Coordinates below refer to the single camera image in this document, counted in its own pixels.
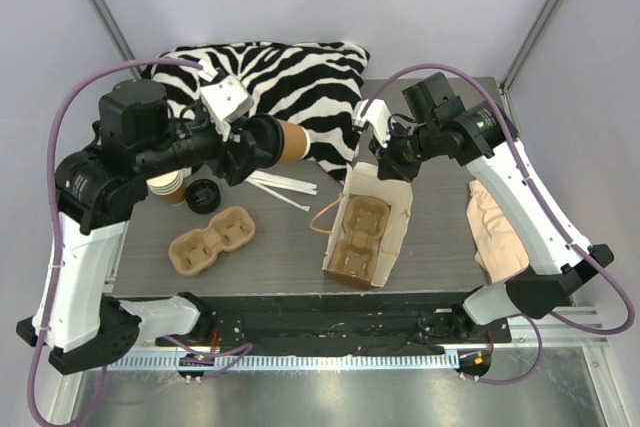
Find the brown paper coffee cup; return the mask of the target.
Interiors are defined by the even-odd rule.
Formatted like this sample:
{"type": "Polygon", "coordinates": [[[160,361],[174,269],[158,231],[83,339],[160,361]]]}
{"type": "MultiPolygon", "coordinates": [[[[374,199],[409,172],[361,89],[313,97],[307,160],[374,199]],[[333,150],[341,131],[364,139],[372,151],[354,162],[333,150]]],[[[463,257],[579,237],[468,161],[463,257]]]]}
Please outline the brown paper coffee cup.
{"type": "Polygon", "coordinates": [[[279,120],[282,129],[282,154],[280,163],[292,163],[304,159],[310,149],[307,130],[299,125],[279,120]]]}

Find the brown paper bag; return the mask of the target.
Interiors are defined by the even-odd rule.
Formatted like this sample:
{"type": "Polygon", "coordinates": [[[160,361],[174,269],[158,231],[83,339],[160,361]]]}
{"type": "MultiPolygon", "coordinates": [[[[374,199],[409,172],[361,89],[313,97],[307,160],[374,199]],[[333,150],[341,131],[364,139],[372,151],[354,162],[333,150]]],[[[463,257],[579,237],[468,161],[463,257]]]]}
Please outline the brown paper bag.
{"type": "Polygon", "coordinates": [[[412,186],[401,180],[380,180],[378,167],[358,162],[350,167],[343,191],[316,214],[318,220],[332,208],[332,228],[312,231],[328,237],[323,273],[343,284],[369,290],[386,285],[408,232],[412,186]]]}

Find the cardboard cup carrier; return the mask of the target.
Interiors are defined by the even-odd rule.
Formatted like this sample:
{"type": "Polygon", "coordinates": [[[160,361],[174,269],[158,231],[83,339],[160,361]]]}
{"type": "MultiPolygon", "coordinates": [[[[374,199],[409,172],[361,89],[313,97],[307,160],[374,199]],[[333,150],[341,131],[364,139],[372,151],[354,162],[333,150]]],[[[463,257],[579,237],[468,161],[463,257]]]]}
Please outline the cardboard cup carrier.
{"type": "Polygon", "coordinates": [[[241,206],[229,207],[213,216],[207,226],[175,238],[168,256],[183,276],[196,276],[213,266],[221,252],[233,252],[251,242],[256,224],[241,206]]]}
{"type": "Polygon", "coordinates": [[[371,282],[389,215],[390,206],[383,200],[371,196],[351,196],[342,220],[343,236],[334,248],[329,270],[341,276],[371,282]]]}

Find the stack of paper cups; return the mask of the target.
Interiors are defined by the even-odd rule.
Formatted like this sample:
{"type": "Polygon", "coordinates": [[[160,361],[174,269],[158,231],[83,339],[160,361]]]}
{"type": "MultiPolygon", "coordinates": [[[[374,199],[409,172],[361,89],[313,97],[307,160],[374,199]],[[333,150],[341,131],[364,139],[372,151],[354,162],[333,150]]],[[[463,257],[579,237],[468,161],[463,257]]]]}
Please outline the stack of paper cups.
{"type": "Polygon", "coordinates": [[[186,183],[180,170],[148,179],[146,184],[150,192],[171,205],[179,205],[185,200],[186,183]]]}

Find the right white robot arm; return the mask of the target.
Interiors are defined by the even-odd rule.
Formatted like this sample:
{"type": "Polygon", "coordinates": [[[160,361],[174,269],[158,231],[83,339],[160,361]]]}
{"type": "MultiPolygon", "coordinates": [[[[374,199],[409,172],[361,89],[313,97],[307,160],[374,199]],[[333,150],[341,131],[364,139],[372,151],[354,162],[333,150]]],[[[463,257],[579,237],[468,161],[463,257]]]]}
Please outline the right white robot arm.
{"type": "Polygon", "coordinates": [[[514,228],[528,262],[505,280],[480,287],[453,308],[457,338],[472,342],[488,324],[523,314],[541,319],[605,272],[614,254],[573,227],[531,166],[513,123],[490,96],[466,108],[450,86],[448,68],[403,90],[410,113],[392,113],[379,92],[354,113],[371,126],[370,150],[381,180],[412,181],[422,163],[446,156],[466,168],[496,201],[514,228]],[[407,121],[406,126],[400,120],[407,121]]]}

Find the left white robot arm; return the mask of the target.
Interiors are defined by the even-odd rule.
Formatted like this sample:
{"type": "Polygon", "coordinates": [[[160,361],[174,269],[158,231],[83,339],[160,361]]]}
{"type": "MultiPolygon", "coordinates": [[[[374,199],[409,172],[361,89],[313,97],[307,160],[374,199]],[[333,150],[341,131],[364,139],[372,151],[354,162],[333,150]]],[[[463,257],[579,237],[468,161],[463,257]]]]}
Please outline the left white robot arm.
{"type": "Polygon", "coordinates": [[[233,186],[275,165],[284,152],[284,125],[272,116],[241,117],[224,138],[205,102],[196,102],[194,110],[192,121],[172,118],[162,84],[122,82],[100,99],[94,140],[56,168],[59,237],[47,279],[56,292],[16,331],[30,345],[46,343],[59,373],[110,365],[136,343],[165,336],[193,346],[211,338],[213,311],[192,293],[125,302],[103,291],[108,271],[119,263],[134,207],[147,197],[149,179],[206,164],[233,186]]]}

